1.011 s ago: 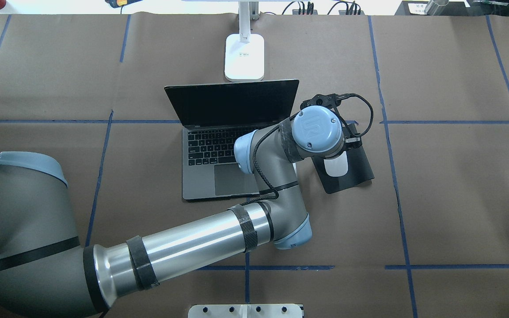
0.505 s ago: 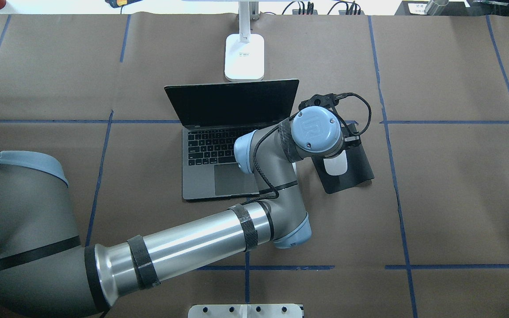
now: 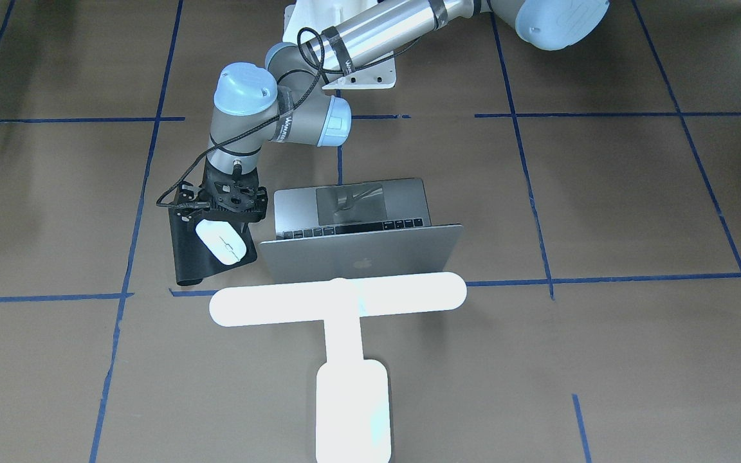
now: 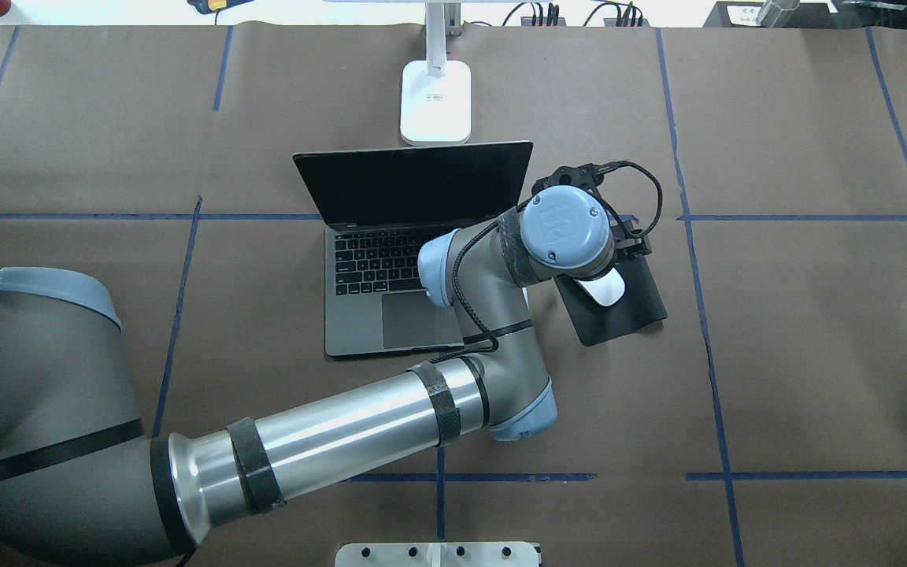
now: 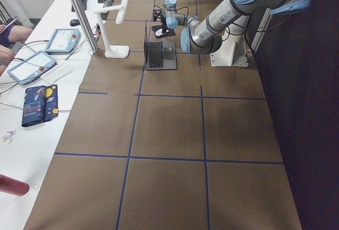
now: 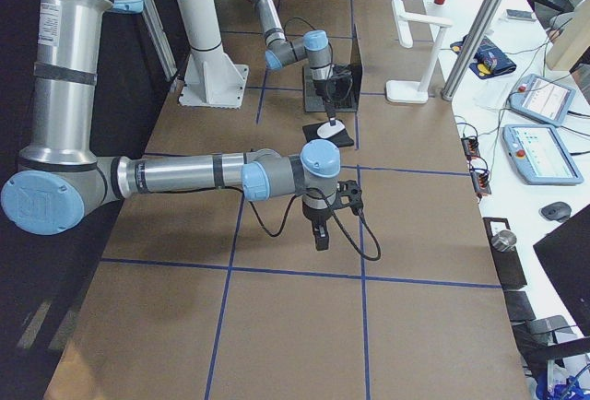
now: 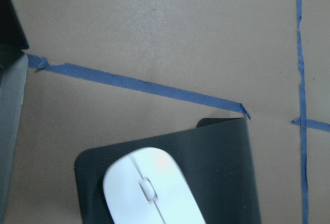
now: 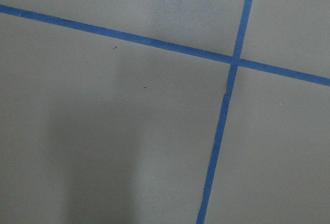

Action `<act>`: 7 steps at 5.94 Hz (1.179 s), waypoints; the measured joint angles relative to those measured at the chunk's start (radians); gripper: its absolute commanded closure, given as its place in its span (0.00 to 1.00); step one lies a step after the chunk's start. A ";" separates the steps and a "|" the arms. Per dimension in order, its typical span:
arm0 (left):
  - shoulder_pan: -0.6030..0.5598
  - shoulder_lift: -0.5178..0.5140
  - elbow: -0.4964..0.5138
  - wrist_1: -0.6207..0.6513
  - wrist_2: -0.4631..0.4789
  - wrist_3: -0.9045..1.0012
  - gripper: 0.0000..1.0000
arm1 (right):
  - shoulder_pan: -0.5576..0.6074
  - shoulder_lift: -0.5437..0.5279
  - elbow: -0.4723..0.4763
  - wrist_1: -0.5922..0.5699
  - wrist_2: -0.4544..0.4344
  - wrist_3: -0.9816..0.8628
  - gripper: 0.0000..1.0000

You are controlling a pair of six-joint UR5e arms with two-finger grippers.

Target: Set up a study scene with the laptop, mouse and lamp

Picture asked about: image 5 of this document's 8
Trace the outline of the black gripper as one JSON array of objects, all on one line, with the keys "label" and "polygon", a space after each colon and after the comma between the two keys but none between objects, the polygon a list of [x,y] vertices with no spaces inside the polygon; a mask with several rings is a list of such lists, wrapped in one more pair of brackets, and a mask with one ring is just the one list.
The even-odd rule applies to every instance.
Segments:
[{"label": "black gripper", "polygon": [[163,32],[166,31],[168,33],[168,27],[167,27],[166,21],[162,22],[162,29],[163,29]]}]

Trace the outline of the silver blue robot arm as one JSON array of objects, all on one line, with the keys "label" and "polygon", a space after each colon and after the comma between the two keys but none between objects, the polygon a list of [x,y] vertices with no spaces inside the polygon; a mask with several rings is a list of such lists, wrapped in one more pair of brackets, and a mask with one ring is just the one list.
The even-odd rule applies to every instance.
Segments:
[{"label": "silver blue robot arm", "polygon": [[223,0],[202,22],[188,19],[181,33],[181,49],[187,53],[209,54],[221,44],[221,33],[240,17],[249,16],[259,8],[269,8],[271,15],[290,15],[306,10],[311,0]]},{"label": "silver blue robot arm", "polygon": [[200,24],[196,15],[179,13],[177,11],[177,0],[165,0],[164,8],[161,10],[160,15],[164,18],[166,27],[168,29],[176,29],[178,26],[184,26],[190,28],[193,25]]}]

